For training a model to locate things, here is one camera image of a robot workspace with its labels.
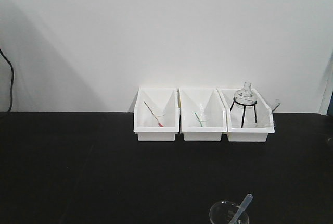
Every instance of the plastic pipette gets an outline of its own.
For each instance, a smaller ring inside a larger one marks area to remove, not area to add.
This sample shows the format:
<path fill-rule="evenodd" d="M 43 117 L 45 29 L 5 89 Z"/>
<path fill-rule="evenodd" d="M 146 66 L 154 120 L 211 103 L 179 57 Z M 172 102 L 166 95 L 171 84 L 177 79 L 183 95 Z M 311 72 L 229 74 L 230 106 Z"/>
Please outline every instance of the plastic pipette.
<path fill-rule="evenodd" d="M 236 222 L 236 220 L 239 218 L 241 213 L 243 213 L 245 211 L 245 209 L 248 207 L 248 205 L 250 204 L 252 199 L 253 199 L 252 194 L 248 194 L 247 196 L 245 196 L 244 200 L 242 201 L 242 203 L 239 206 L 239 209 L 237 210 L 237 212 L 235 213 L 235 215 L 233 216 L 233 218 L 231 219 L 229 224 L 234 224 Z"/>

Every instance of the black table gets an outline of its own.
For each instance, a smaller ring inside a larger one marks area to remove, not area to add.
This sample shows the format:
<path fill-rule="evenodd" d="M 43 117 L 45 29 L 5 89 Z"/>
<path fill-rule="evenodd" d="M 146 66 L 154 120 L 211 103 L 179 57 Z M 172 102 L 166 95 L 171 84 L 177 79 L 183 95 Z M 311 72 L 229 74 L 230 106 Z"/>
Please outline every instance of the black table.
<path fill-rule="evenodd" d="M 200 223 L 219 200 L 251 223 L 333 223 L 333 118 L 274 114 L 265 143 L 139 142 L 129 113 L 0 120 L 0 223 Z"/>

